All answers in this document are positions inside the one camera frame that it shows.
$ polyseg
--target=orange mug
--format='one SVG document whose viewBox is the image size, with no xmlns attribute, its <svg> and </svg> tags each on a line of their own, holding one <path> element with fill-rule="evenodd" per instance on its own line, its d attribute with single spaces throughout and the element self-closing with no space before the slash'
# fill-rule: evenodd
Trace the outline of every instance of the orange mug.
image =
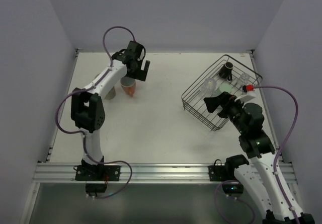
<svg viewBox="0 0 322 224">
<path fill-rule="evenodd" d="M 133 97 L 133 94 L 135 92 L 135 79 L 132 79 L 130 77 L 123 77 L 121 78 L 121 86 L 123 91 L 128 94 L 130 97 Z"/>
</svg>

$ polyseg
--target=gray backdrop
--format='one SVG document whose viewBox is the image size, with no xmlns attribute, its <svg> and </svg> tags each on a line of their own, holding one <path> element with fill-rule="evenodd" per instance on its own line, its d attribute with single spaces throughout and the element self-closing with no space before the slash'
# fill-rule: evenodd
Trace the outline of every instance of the gray backdrop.
<svg viewBox="0 0 322 224">
<path fill-rule="evenodd" d="M 51 0 L 74 47 L 102 51 L 102 34 L 115 25 L 133 30 L 148 51 L 254 49 L 283 0 Z M 129 35 L 111 32 L 124 48 Z"/>
<path fill-rule="evenodd" d="M 284 152 L 292 160 L 305 207 L 322 223 L 321 52 L 322 0 L 284 0 L 256 49 L 264 84 L 289 89 L 299 103 L 299 116 Z M 281 141 L 294 118 L 294 103 L 278 90 L 265 90 Z"/>
<path fill-rule="evenodd" d="M 10 224 L 46 159 L 74 50 L 49 0 L 1 0 L 0 12 L 0 223 Z"/>
</svg>

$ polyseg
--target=wire basket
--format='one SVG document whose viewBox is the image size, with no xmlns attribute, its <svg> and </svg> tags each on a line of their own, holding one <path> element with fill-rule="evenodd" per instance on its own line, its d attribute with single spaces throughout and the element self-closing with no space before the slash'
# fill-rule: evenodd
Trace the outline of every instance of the wire basket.
<svg viewBox="0 0 322 224">
<path fill-rule="evenodd" d="M 226 62 L 233 64 L 232 69 L 232 81 L 224 80 L 219 77 L 218 72 Z M 216 131 L 224 127 L 228 122 L 228 119 L 220 118 L 217 114 L 221 111 L 219 107 L 213 113 L 207 111 L 207 107 L 203 101 L 205 95 L 201 94 L 201 87 L 206 78 L 213 78 L 217 82 L 217 88 L 222 83 L 227 83 L 232 86 L 231 94 L 240 96 L 243 94 L 241 89 L 236 86 L 238 78 L 243 74 L 247 73 L 250 76 L 249 84 L 254 86 L 261 83 L 263 77 L 257 72 L 253 71 L 246 65 L 242 64 L 233 57 L 225 54 L 219 58 L 214 64 L 212 64 L 201 76 L 199 76 L 195 82 L 189 86 L 188 89 L 182 94 L 181 100 L 185 110 L 190 112 L 193 116 L 199 119 L 203 124 L 209 127 L 212 131 Z"/>
</svg>

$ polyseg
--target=mug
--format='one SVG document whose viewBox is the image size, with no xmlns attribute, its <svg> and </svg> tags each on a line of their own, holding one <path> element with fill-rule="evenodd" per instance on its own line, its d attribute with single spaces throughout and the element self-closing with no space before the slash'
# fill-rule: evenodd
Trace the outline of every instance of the mug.
<svg viewBox="0 0 322 224">
<path fill-rule="evenodd" d="M 123 91 L 128 94 L 130 97 L 133 97 L 133 94 L 135 92 L 135 79 L 132 79 L 130 77 L 123 77 L 121 78 L 121 86 Z"/>
<path fill-rule="evenodd" d="M 233 68 L 233 64 L 230 62 L 226 62 L 222 68 L 219 70 L 218 75 L 223 78 L 223 79 L 227 79 L 229 81 L 232 80 L 232 68 Z"/>
</svg>

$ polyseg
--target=purple cable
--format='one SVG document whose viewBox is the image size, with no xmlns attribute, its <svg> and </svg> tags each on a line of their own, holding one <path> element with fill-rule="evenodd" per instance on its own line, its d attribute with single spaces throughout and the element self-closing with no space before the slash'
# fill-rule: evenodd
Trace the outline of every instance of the purple cable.
<svg viewBox="0 0 322 224">
<path fill-rule="evenodd" d="M 112 67 L 113 66 L 113 60 L 112 60 L 112 56 L 111 54 L 109 53 L 107 47 L 106 47 L 106 44 L 105 44 L 105 38 L 106 38 L 106 35 L 108 32 L 110 32 L 112 29 L 125 29 L 127 30 L 128 32 L 130 32 L 130 34 L 132 35 L 133 37 L 133 41 L 135 41 L 135 37 L 134 37 L 134 34 L 132 33 L 131 30 L 129 30 L 128 28 L 125 28 L 123 26 L 114 26 L 114 27 L 111 27 L 109 28 L 108 30 L 105 31 L 104 35 L 103 35 L 103 48 L 105 50 L 105 52 L 107 53 L 109 59 L 110 59 L 110 65 L 109 67 Z M 127 180 L 127 182 L 124 184 L 123 187 L 121 187 L 120 189 L 118 189 L 117 191 L 115 191 L 114 193 L 112 194 L 109 194 L 109 195 L 106 195 L 106 196 L 96 196 L 95 199 L 106 199 L 106 198 L 109 198 L 113 195 L 116 195 L 117 193 L 121 192 L 123 189 L 126 188 L 126 186 L 128 185 L 128 183 L 130 182 L 131 178 L 132 178 L 132 167 L 130 166 L 129 163 L 123 161 L 123 160 L 117 160 L 117 161 L 111 161 L 111 162 L 99 162 L 99 161 L 96 161 L 94 160 L 87 152 L 87 149 L 86 149 L 86 138 L 85 138 L 85 135 L 86 133 L 82 130 L 77 130 L 77 131 L 67 131 L 65 129 L 63 129 L 61 126 L 60 126 L 60 123 L 59 123 L 59 119 L 58 119 L 58 115 L 59 115 L 59 111 L 60 111 L 60 108 L 61 106 L 64 104 L 64 102 L 69 98 L 71 97 L 72 95 L 76 94 L 76 93 L 83 93 L 83 92 L 88 92 L 90 90 L 92 90 L 93 88 L 95 88 L 95 86 L 97 86 L 102 80 L 103 78 L 110 72 L 110 69 L 108 68 L 105 73 L 101 76 L 101 78 L 99 78 L 99 80 L 94 84 L 94 86 L 88 88 L 88 89 L 81 89 L 81 90 L 77 90 L 77 91 L 73 91 L 71 93 L 69 93 L 62 101 L 61 103 L 58 105 L 58 108 L 55 112 L 55 123 L 58 127 L 58 129 L 64 133 L 67 133 L 67 134 L 76 134 L 76 133 L 81 133 L 83 135 L 83 149 L 84 149 L 84 152 L 85 154 L 87 155 L 87 157 L 93 161 L 94 163 L 97 163 L 97 164 L 100 164 L 100 165 L 107 165 L 107 164 L 115 164 L 115 163 L 124 163 L 126 164 L 129 168 L 130 168 L 130 176 L 129 176 L 129 179 Z"/>
<path fill-rule="evenodd" d="M 287 94 L 289 94 L 289 95 L 290 95 L 290 97 L 293 99 L 293 101 L 294 101 L 294 103 L 295 103 L 295 116 L 294 116 L 294 120 L 293 120 L 292 126 L 291 126 L 290 130 L 288 131 L 288 133 L 287 133 L 287 135 L 286 135 L 285 139 L 283 140 L 282 144 L 280 145 L 280 148 L 279 148 L 279 150 L 277 151 L 277 153 L 276 153 L 276 155 L 275 155 L 275 158 L 274 158 L 273 168 L 274 168 L 274 172 L 276 172 L 276 171 L 277 171 L 277 167 L 276 167 L 276 165 L 277 165 L 278 157 L 279 157 L 279 156 L 280 156 L 280 154 L 282 153 L 282 150 L 284 149 L 284 147 L 285 147 L 285 145 L 286 145 L 286 143 L 287 143 L 287 141 L 288 141 L 288 139 L 289 139 L 289 137 L 290 137 L 290 135 L 291 135 L 291 133 L 292 133 L 292 131 L 293 131 L 293 129 L 294 129 L 294 126 L 295 126 L 295 124 L 296 124 L 296 121 L 297 121 L 297 116 L 298 116 L 298 103 L 297 103 L 297 100 L 296 100 L 295 96 L 294 96 L 292 93 L 290 93 L 290 92 L 289 92 L 287 89 L 285 89 L 285 88 L 282 88 L 282 87 L 276 87 L 276 86 L 256 86 L 256 87 L 254 87 L 254 88 L 273 88 L 273 89 L 279 89 L 279 90 L 284 91 L 284 92 L 286 92 Z M 289 198 L 287 197 L 287 195 L 286 195 L 286 193 L 285 193 L 285 190 L 284 190 L 284 188 L 283 188 L 283 186 L 282 186 L 282 183 L 281 183 L 280 177 L 279 177 L 278 175 L 275 175 L 275 177 L 276 177 L 277 184 L 278 184 L 278 186 L 280 187 L 280 190 L 281 190 L 281 192 L 282 192 L 282 194 L 283 194 L 283 196 L 284 196 L 284 198 L 285 198 L 285 201 L 287 202 L 287 204 L 288 204 L 288 206 L 289 206 L 289 207 L 292 207 L 292 203 L 291 203 L 291 201 L 289 200 Z M 300 224 L 300 221 L 299 221 L 299 219 L 298 219 L 298 217 L 297 217 L 297 215 L 296 215 L 296 212 L 293 210 L 293 211 L 292 211 L 292 213 L 293 213 L 293 215 L 294 215 L 294 217 L 295 217 L 295 221 L 296 221 L 296 223 L 297 223 L 297 224 Z"/>
<path fill-rule="evenodd" d="M 217 186 L 217 188 L 216 188 L 216 190 L 215 190 L 215 194 L 214 194 L 214 196 L 213 196 L 213 198 L 214 198 L 214 202 L 215 202 L 215 206 L 216 206 L 216 209 L 217 209 L 218 213 L 219 213 L 219 214 L 221 215 L 221 217 L 222 217 L 222 218 L 223 218 L 227 223 L 229 223 L 229 224 L 232 224 L 232 222 L 230 222 L 230 220 L 228 220 L 228 219 L 225 217 L 225 215 L 224 215 L 223 213 L 221 213 L 221 212 L 220 212 L 219 206 L 218 206 L 218 204 L 217 204 L 217 193 L 218 193 L 219 188 L 220 188 L 222 185 L 227 184 L 227 183 L 232 183 L 232 182 L 240 183 L 238 180 L 226 180 L 226 181 L 223 181 L 223 182 L 221 182 L 221 183 Z M 246 201 L 244 201 L 244 200 L 242 200 L 242 199 L 237 198 L 236 200 L 237 200 L 237 201 L 239 201 L 239 202 L 241 202 L 241 203 L 243 203 L 243 204 L 245 204 L 246 206 L 248 206 L 248 208 L 252 211 L 253 218 L 250 220 L 250 222 L 248 222 L 248 224 L 252 224 L 252 223 L 254 223 L 255 218 L 256 218 L 256 215 L 255 215 L 255 211 L 254 211 L 254 209 L 251 207 L 251 205 L 249 205 Z"/>
</svg>

